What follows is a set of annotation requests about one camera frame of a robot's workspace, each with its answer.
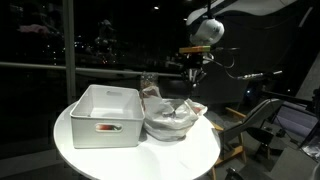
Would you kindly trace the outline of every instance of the round white table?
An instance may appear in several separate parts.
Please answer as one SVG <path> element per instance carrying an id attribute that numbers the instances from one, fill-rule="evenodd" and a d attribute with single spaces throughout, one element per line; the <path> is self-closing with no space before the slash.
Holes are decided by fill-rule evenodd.
<path id="1" fill-rule="evenodd" d="M 219 136 L 201 116 L 182 141 L 162 142 L 141 133 L 130 148 L 75 149 L 70 111 L 66 108 L 54 126 L 54 141 L 62 158 L 90 179 L 195 179 L 214 165 L 220 153 Z"/>

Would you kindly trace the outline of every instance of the plastic bin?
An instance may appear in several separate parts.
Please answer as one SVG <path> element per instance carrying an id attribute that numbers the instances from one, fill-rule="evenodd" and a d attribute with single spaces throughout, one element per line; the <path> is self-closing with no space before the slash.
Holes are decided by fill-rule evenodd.
<path id="1" fill-rule="evenodd" d="M 137 146 L 144 112 L 135 89 L 90 85 L 70 112 L 75 148 Z"/>

